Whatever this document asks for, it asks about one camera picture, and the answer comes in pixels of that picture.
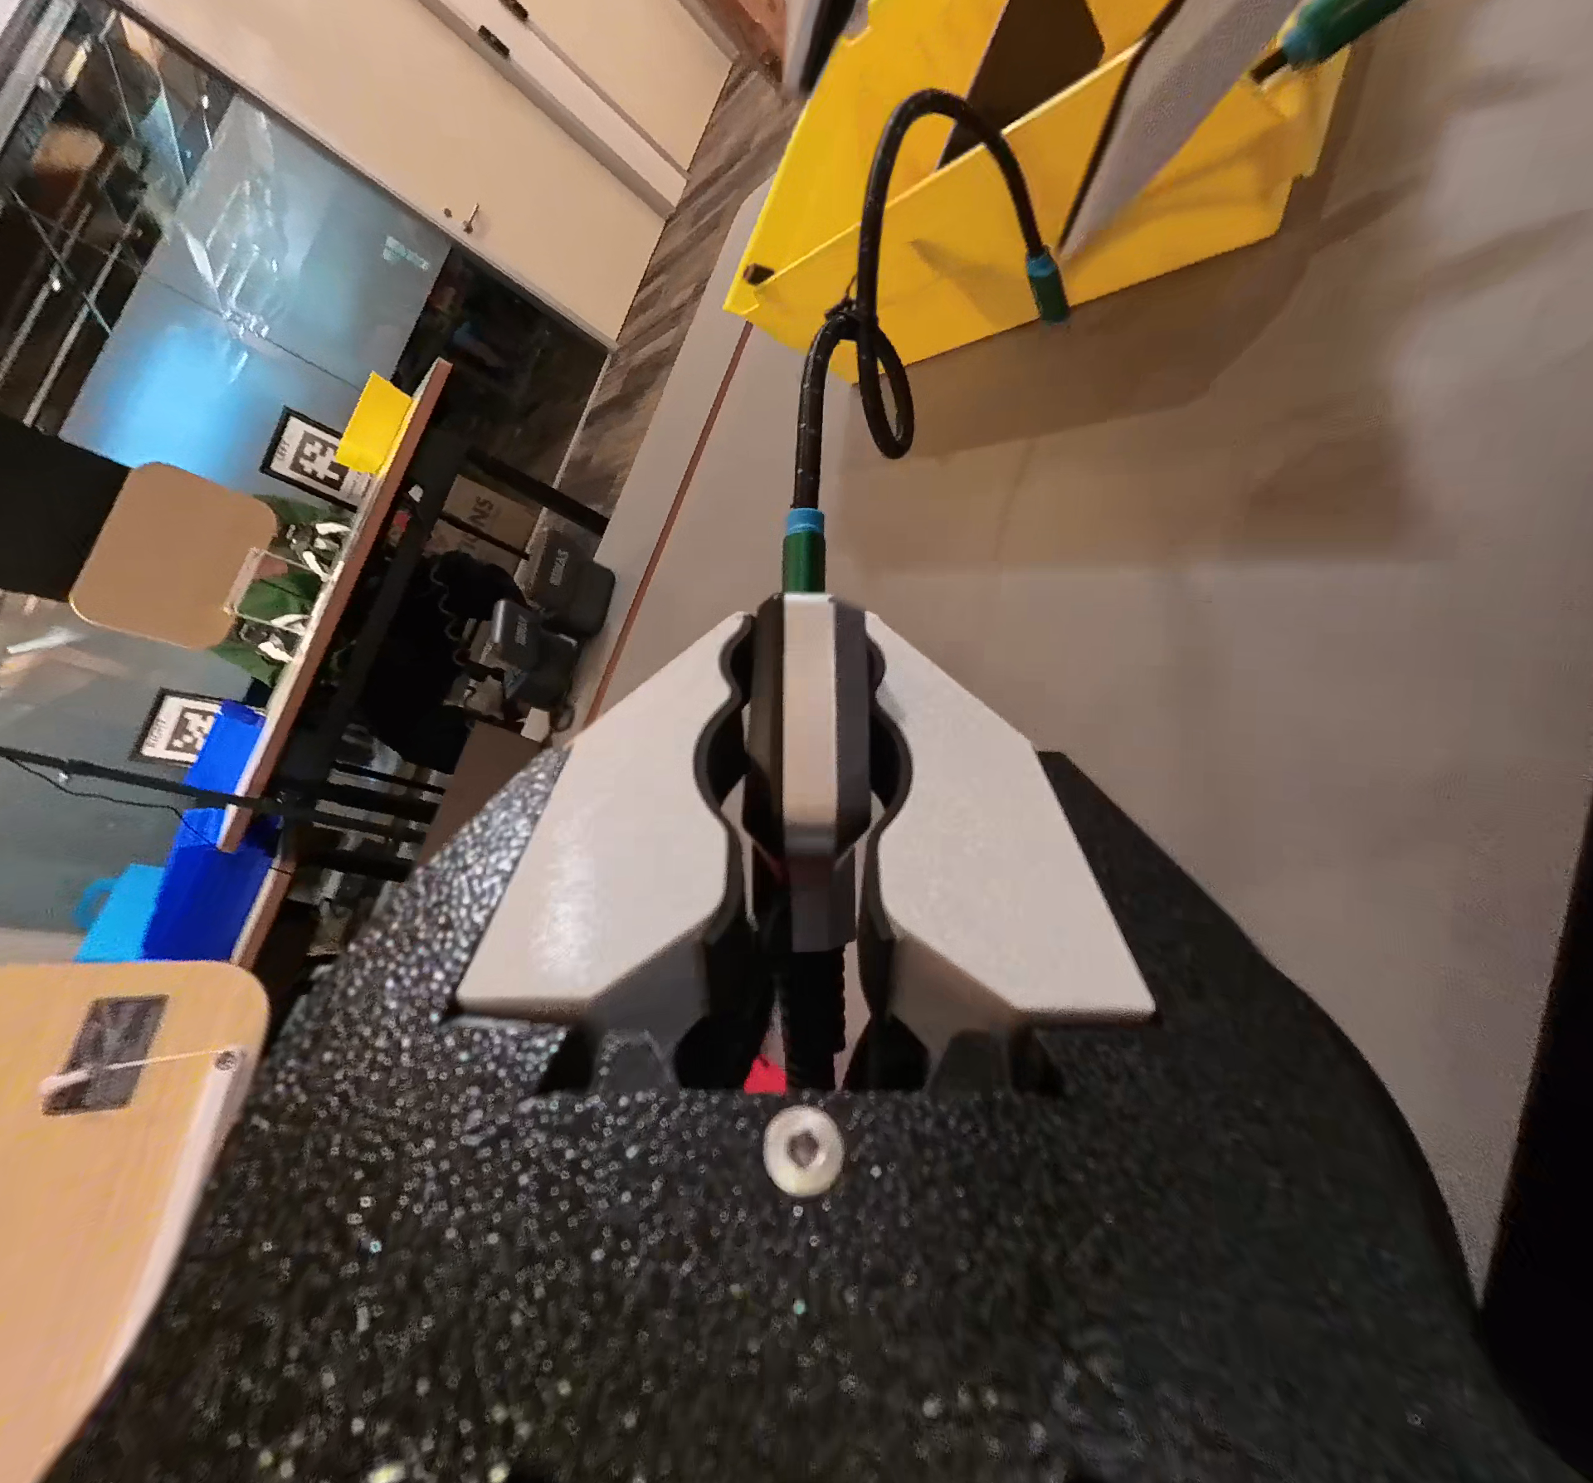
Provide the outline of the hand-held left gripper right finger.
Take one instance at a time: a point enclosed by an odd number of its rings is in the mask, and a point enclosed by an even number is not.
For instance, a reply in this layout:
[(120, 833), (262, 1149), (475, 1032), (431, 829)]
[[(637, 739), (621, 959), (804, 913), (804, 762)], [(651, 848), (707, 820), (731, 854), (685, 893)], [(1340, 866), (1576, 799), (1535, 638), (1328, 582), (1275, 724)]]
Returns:
[(868, 613), (906, 799), (876, 840), (890, 1010), (915, 1036), (1142, 1025), (1156, 1003), (1036, 749)]

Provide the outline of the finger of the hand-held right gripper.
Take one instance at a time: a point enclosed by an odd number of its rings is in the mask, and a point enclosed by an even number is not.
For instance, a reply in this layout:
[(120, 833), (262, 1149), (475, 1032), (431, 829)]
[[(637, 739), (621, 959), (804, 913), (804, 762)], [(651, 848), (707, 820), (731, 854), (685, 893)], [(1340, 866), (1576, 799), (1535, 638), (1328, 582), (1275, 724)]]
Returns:
[(1162, 0), (1133, 37), (1080, 196), (1065, 262), (1204, 262), (1282, 227), (1312, 172), (1342, 68), (1283, 62), (1307, 0)]

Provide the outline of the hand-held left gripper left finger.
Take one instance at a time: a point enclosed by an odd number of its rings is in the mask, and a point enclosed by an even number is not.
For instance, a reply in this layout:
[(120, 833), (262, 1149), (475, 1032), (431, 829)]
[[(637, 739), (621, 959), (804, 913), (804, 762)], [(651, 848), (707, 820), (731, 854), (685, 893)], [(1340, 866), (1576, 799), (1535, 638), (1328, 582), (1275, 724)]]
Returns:
[(709, 948), (744, 928), (751, 617), (735, 613), (568, 743), (455, 1004), (590, 1036), (686, 1036)]

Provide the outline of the black usb cable green plug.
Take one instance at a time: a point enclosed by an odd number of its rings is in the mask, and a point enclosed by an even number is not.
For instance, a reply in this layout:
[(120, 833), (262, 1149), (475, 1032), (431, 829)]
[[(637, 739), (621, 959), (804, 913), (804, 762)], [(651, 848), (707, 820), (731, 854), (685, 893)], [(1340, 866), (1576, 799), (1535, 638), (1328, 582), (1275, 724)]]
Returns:
[(901, 459), (915, 440), (915, 397), (906, 358), (897, 352), (880, 321), (880, 259), (890, 179), (906, 136), (920, 118), (955, 122), (994, 162), (1024, 240), (1024, 284), (1036, 318), (1043, 323), (1063, 323), (1069, 318), (1060, 262), (1041, 236), (1026, 179), (1008, 138), (957, 92), (918, 91), (906, 97), (890, 113), (871, 162), (854, 284), (843, 298), (825, 311), (804, 362), (800, 410), (793, 423), (793, 492), (782, 533), (782, 594), (825, 592), (825, 514), (819, 506), (819, 492), (825, 462), (825, 382), (837, 346), (854, 346), (858, 395), (872, 448), (882, 459)]

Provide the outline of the dark blue plastic bin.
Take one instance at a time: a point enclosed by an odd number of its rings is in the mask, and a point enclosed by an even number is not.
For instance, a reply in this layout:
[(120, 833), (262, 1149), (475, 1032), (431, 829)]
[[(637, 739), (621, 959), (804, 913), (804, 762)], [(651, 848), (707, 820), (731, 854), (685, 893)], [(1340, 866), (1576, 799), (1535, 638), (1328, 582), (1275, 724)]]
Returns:
[[(262, 731), (262, 714), (257, 707), (222, 699), (209, 736), (199, 749), (199, 758), (183, 777), (183, 787), (192, 793), (233, 793), (243, 766), (257, 749)], [(205, 845), (218, 845), (226, 825), (226, 805), (218, 799), (202, 799), (183, 820), (189, 839), (205, 839)], [(281, 821), (275, 816), (251, 816), (246, 839), (237, 852), (257, 852), (262, 858), (275, 854)]]

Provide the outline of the wood edged table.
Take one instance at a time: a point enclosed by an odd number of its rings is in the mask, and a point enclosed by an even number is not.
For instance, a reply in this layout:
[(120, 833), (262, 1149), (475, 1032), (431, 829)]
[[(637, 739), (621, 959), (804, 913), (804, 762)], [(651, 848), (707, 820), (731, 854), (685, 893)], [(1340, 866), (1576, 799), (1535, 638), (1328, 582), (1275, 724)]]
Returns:
[[(257, 812), (275, 812), (274, 795), (279, 790), (294, 790), (303, 795), (321, 793), (338, 739), (353, 714), (353, 699), (361, 682), (369, 677), (369, 662), (381, 644), (389, 611), (394, 606), (400, 584), (420, 560), (431, 525), (439, 517), (450, 486), (459, 475), (485, 479), (488, 486), (505, 488), (505, 494), (535, 504), (590, 537), (606, 533), (606, 517), (601, 509), (582, 504), (578, 498), (568, 498), (549, 480), (509, 470), (507, 462), (488, 457), (481, 445), (470, 442), (465, 434), (436, 431), (434, 410), (450, 377), (451, 362), (439, 355), (409, 397), (405, 422), (393, 435), (381, 473), (373, 475), (369, 494), (347, 525), (340, 561), (334, 564), (329, 578), (323, 578), (317, 605), (309, 613), (309, 631), (294, 642), (293, 658), (274, 683), (262, 709), (262, 731), (251, 749), (242, 777), (233, 779), (233, 793), (202, 795), (205, 808), (222, 808), (215, 848), (226, 858), (243, 845), (251, 820)], [(323, 709), (317, 770), (309, 777), (279, 777), (306, 699), (311, 697), (314, 677), (338, 638), (338, 627), (347, 617), (347, 605), (358, 592), (369, 560), (381, 550), (394, 509), (409, 500), (409, 488), (417, 488), (420, 500), (409, 506), (409, 525), (394, 547), (393, 567), (373, 594), (366, 624), (355, 631), (355, 648), (347, 654), (347, 673)]]

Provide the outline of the black framed marker sign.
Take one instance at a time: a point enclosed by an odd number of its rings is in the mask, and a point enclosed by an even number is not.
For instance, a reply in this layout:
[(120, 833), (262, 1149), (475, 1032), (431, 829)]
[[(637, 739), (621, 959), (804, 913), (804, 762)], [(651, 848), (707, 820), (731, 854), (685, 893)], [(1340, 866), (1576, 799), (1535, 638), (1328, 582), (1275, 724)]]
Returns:
[(260, 475), (314, 500), (355, 506), (361, 475), (338, 459), (338, 442), (334, 431), (287, 405), (260, 459)]
[(189, 770), (205, 749), (222, 704), (222, 697), (160, 687), (148, 707), (128, 758), (139, 765)]

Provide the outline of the small yellow plastic bin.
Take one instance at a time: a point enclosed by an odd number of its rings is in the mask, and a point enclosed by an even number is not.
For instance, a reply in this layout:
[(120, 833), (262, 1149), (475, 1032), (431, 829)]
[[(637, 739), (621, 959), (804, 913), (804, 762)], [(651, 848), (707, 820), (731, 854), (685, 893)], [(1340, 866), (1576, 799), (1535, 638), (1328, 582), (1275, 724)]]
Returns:
[(347, 473), (381, 475), (409, 431), (410, 395), (369, 371), (355, 409), (338, 440), (334, 459)]

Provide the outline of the wooden board on white stand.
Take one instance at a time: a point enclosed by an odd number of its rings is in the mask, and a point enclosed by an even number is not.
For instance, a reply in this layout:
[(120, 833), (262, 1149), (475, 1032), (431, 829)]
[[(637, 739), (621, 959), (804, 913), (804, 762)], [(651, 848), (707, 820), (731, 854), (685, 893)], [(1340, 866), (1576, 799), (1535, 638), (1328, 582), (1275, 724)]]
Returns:
[(39, 1479), (124, 1363), (267, 1029), (232, 964), (3, 966), (3, 1479)]

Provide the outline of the black monitor panel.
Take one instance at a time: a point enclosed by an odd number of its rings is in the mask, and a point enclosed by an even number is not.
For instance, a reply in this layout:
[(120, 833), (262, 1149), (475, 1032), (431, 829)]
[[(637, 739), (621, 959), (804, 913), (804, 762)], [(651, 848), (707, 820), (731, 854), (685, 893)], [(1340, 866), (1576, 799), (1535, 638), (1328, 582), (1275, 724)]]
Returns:
[(3, 594), (66, 601), (128, 466), (3, 416)]

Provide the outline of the white cabinet doors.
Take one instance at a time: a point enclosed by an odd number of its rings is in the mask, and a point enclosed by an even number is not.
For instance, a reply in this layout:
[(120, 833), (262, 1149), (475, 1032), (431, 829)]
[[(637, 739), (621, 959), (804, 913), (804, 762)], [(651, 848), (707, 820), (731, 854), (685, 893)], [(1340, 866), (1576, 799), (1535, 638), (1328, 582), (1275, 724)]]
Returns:
[(731, 68), (698, 0), (417, 0), (659, 217)]

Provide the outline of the light blue handled tote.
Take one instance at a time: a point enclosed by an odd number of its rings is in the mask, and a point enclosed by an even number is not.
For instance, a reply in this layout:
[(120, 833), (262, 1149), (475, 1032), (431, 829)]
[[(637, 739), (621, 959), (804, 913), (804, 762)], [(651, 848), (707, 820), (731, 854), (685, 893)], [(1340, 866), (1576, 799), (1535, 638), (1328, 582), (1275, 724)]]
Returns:
[(183, 848), (162, 866), (94, 881), (74, 907), (83, 931), (74, 964), (232, 964), (269, 865), (269, 854)]

